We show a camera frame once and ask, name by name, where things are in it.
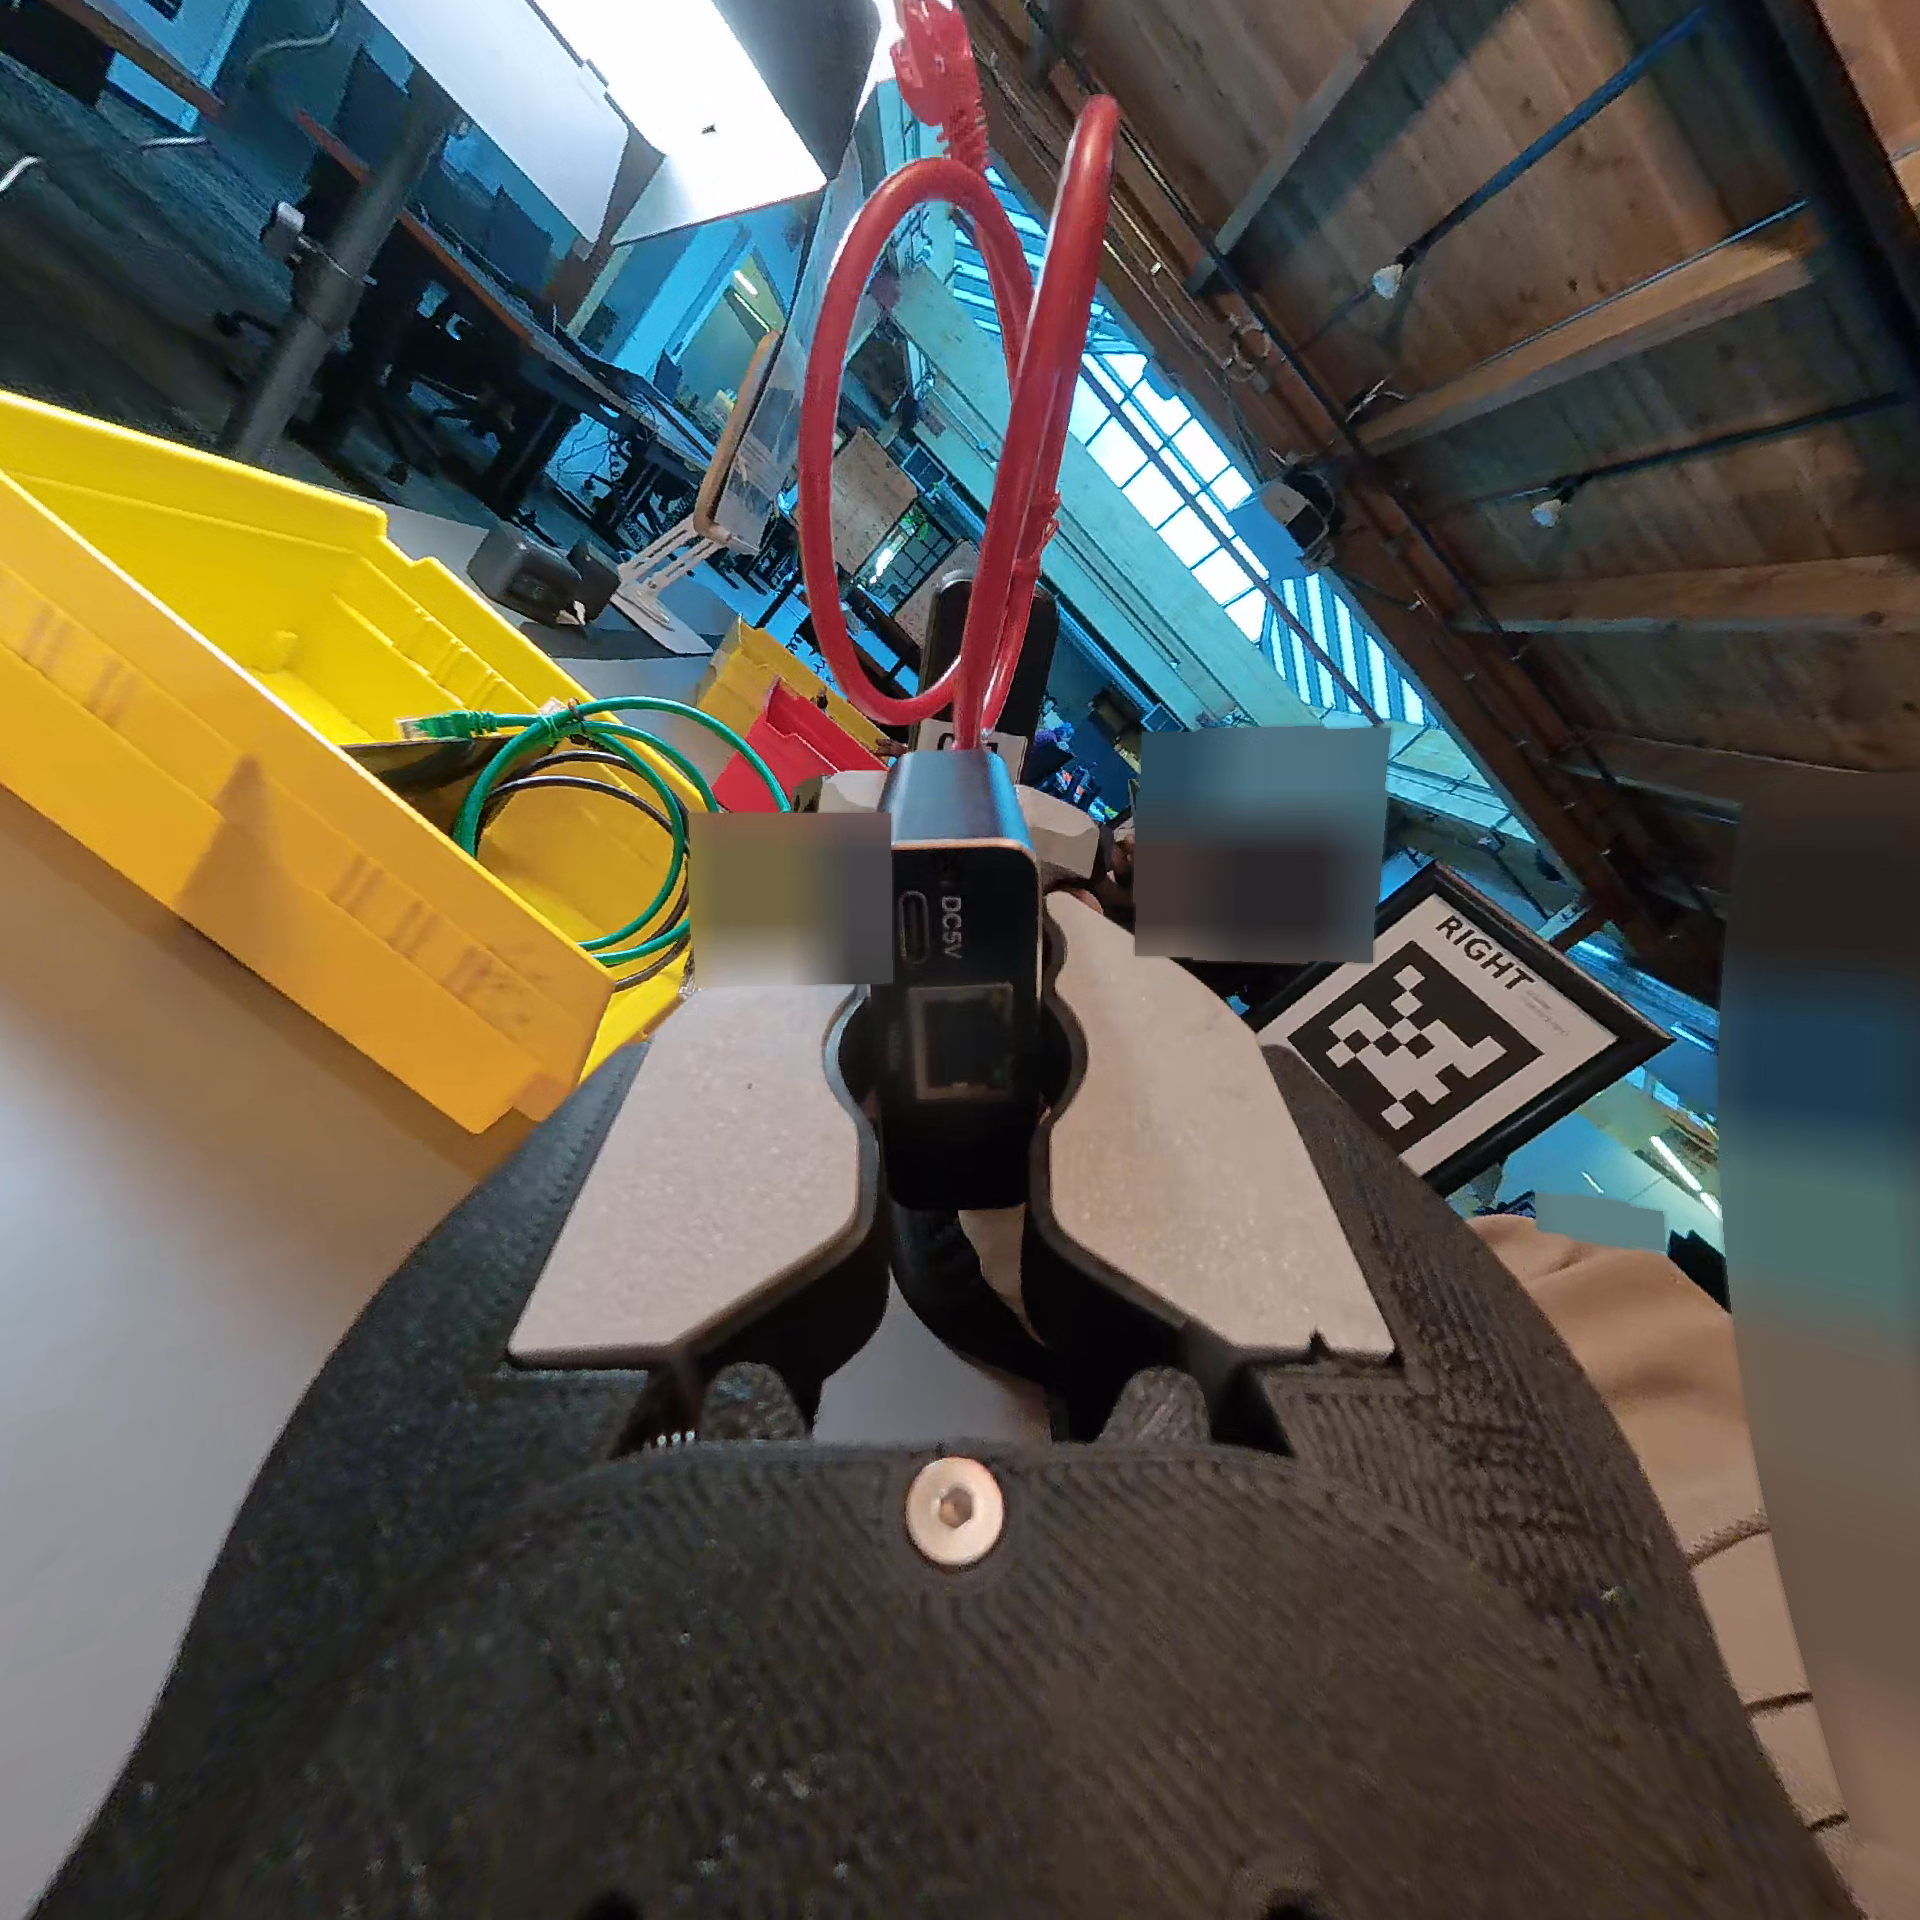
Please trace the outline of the framed black white marker sign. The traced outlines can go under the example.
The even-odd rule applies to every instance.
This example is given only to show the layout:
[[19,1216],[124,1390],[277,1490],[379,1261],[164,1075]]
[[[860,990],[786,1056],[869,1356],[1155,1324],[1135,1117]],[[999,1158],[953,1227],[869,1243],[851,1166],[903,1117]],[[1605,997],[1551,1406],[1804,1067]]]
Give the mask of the framed black white marker sign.
[[1381,901],[1367,958],[1306,967],[1246,1021],[1443,1195],[1671,1042],[1438,861]]

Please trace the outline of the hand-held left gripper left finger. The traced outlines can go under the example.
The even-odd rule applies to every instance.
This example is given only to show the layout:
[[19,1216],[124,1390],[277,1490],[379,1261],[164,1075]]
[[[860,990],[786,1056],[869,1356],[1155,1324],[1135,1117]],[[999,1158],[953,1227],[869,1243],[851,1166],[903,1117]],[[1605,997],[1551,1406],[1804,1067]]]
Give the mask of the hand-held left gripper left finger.
[[527,1368],[734,1359],[833,1374],[875,1331],[877,1142],[842,1071],[861,990],[702,990],[641,1050],[507,1356]]

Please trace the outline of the black bin divider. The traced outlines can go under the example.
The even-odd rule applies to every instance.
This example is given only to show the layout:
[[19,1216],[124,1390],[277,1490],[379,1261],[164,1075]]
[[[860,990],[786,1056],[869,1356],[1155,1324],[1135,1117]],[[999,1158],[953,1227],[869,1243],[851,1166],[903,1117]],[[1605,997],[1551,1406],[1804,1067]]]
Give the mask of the black bin divider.
[[478,738],[398,738],[349,743],[343,751],[363,773],[403,795],[469,788],[505,744],[503,736]]

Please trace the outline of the yellow storage bin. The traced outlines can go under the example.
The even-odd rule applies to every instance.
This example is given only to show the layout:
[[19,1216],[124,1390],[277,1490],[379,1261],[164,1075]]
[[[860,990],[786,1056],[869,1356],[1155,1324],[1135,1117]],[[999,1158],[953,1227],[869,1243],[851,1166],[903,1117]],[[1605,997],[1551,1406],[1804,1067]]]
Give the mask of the yellow storage bin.
[[825,711],[827,683],[769,630],[738,616],[711,652],[693,691],[698,711],[746,736],[777,685]]
[[554,1114],[678,1008],[585,941],[667,834],[579,788],[460,851],[349,748],[588,691],[385,510],[3,397],[4,788],[471,1134]]

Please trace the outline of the grey light stand pole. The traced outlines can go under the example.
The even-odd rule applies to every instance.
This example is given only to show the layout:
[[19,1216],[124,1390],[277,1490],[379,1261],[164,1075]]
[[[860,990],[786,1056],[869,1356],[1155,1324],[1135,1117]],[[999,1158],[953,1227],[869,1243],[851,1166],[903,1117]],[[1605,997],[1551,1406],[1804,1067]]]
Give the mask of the grey light stand pole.
[[333,235],[324,245],[301,240],[297,250],[293,306],[230,408],[220,439],[227,458],[243,464],[266,462],[331,344],[347,330],[382,245],[394,235],[457,116],[457,102],[444,84],[415,63],[388,157],[354,187]]

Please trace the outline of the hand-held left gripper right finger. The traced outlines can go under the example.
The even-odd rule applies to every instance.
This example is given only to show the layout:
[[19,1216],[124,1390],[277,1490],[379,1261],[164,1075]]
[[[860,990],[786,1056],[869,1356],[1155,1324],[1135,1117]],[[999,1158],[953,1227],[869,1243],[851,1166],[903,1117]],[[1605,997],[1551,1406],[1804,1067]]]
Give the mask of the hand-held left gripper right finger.
[[1046,901],[1045,1012],[1066,1042],[1028,1162],[1027,1316],[1107,1376],[1398,1359],[1254,1032],[1069,896]]

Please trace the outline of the studio softbox light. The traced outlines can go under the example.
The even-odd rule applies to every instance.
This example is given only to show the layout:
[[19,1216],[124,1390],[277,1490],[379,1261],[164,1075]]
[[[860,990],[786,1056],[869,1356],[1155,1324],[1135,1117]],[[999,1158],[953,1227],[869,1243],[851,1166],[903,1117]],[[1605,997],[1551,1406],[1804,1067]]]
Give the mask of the studio softbox light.
[[890,28],[874,2],[371,2],[582,238],[629,247],[820,192]]

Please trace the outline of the person's beige hoodie torso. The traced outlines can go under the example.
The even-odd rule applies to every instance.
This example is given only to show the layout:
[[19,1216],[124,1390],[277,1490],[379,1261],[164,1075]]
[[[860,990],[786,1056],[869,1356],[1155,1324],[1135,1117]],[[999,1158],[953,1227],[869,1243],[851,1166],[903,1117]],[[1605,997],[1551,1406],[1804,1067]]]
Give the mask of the person's beige hoodie torso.
[[1662,1254],[1548,1235],[1523,1216],[1481,1216],[1471,1229],[1551,1322],[1637,1451],[1753,1711],[1759,1658],[1785,1650],[1793,1631],[1727,1310]]

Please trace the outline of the small black box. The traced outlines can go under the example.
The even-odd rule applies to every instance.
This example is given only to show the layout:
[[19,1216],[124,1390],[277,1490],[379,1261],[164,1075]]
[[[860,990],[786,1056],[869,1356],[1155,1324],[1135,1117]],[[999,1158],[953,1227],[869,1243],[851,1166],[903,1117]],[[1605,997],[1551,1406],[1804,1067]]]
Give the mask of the small black box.
[[481,594],[541,623],[590,623],[619,590],[617,564],[591,540],[559,550],[516,526],[486,533],[469,556],[466,574]]

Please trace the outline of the black ethernet splitter adapter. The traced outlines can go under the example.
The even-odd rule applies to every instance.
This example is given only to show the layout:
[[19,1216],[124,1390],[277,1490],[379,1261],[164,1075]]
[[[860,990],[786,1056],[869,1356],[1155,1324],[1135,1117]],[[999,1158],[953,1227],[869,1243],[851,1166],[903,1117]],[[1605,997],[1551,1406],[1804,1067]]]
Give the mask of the black ethernet splitter adapter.
[[881,1151],[905,1210],[1023,1199],[1039,1127],[1042,875],[990,749],[907,751],[886,775],[892,976],[870,988]]

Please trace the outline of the red storage bin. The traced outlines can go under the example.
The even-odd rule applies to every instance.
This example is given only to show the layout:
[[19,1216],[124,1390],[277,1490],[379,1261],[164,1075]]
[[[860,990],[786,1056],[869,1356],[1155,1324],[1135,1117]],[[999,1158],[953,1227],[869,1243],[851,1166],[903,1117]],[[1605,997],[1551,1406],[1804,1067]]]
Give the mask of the red storage bin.
[[774,788],[799,806],[804,781],[844,773],[885,775],[886,762],[849,732],[820,700],[774,679],[753,719],[746,751],[734,751],[711,791],[722,811],[774,811]]

